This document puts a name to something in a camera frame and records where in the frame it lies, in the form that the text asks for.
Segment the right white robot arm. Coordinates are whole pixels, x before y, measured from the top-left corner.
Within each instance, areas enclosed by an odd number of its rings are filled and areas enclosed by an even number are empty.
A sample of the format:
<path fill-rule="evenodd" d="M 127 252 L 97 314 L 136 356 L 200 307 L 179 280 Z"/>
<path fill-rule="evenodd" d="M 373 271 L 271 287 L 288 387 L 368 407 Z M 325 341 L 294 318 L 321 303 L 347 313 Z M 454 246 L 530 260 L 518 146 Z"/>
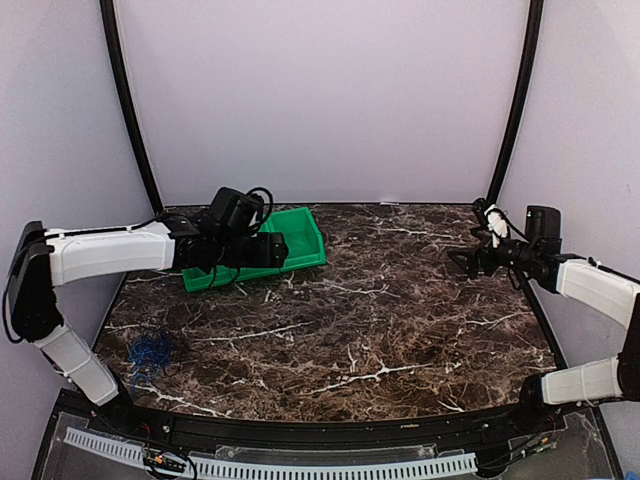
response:
<path fill-rule="evenodd" d="M 549 406 L 578 402 L 639 400 L 639 282 L 597 263 L 560 252 L 561 240 L 531 242 L 478 234 L 474 247 L 452 248 L 448 257 L 468 278 L 493 275 L 504 267 L 534 280 L 550 293 L 580 302 L 617 322 L 626 331 L 614 357 L 556 370 L 525 382 L 510 424 L 521 434 L 534 432 Z"/>

